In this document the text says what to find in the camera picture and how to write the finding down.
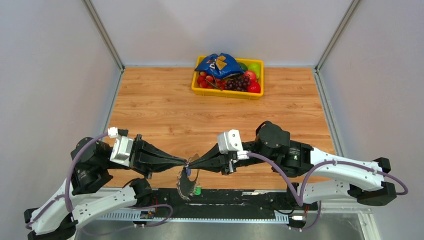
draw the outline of white wall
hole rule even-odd
[[[351,0],[93,0],[125,65],[194,66],[229,53],[315,65]]]
[[[119,70],[80,0],[0,2],[0,239],[61,185],[106,123]]]
[[[364,0],[322,70],[346,155],[388,157],[409,186],[374,209],[383,240],[424,235],[423,45],[424,1]]]

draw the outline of robotic arm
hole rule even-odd
[[[369,206],[384,206],[397,196],[394,184],[385,182],[383,176],[391,170],[388,159],[357,161],[332,155],[290,140],[289,132],[269,121],[256,129],[254,141],[242,142],[239,131],[234,129],[219,134],[217,144],[190,163],[157,149],[144,141],[140,134],[134,139],[127,134],[127,130],[110,128],[108,135],[116,138],[113,147],[99,140],[91,141],[89,137],[79,141],[71,152],[75,167],[69,180],[69,199],[74,207],[67,210],[65,180],[43,206],[25,211],[26,227],[32,230],[28,234],[29,240],[69,239],[76,230],[112,211],[131,206],[149,208],[153,191],[148,179],[153,173],[177,166],[229,175],[239,167],[265,161],[286,182],[289,182],[287,177],[306,174],[303,183],[287,187],[286,201],[299,206],[341,198],[356,199]],[[84,148],[86,150],[75,159]],[[134,170],[145,178],[136,178],[112,195],[81,204],[113,178],[108,169]],[[310,175],[333,180],[307,183]],[[406,194],[408,190],[404,184],[402,186],[405,188],[402,194]]]

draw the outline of yellow basket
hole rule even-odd
[[[206,56],[199,56],[197,58],[196,66],[206,58]],[[195,71],[193,76],[193,82],[191,83],[191,89],[195,94],[203,95],[203,96],[218,96],[218,97],[226,97],[226,98],[238,98],[238,99],[253,99],[258,100],[264,95],[264,62],[256,59],[244,59],[244,58],[236,58],[238,63],[244,63],[246,66],[249,66],[253,63],[260,64],[260,77],[257,81],[260,85],[260,93],[252,93],[245,91],[228,91],[228,90],[218,90],[218,89],[209,89],[209,88],[201,88],[198,84],[199,72]]]

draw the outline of wood grain surface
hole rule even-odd
[[[259,124],[269,120],[289,131],[292,140],[334,152],[310,68],[265,68],[264,96],[259,100],[196,95],[190,88],[192,77],[193,68],[126,68],[109,126],[129,129],[132,138],[142,134],[155,147],[188,159],[206,153],[219,133],[231,129],[240,131],[242,141],[252,141]],[[154,173],[149,183],[153,188],[175,188],[179,171],[181,167]],[[114,178],[107,187],[143,177],[131,170],[109,172]],[[310,182],[325,179],[316,176]],[[202,188],[286,188],[267,163],[239,167],[229,176],[201,170],[198,183]]]

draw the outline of blue object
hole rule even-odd
[[[217,79],[245,73],[234,57],[226,53],[221,53],[219,56],[214,53],[205,57],[196,67],[195,71],[204,71]]]

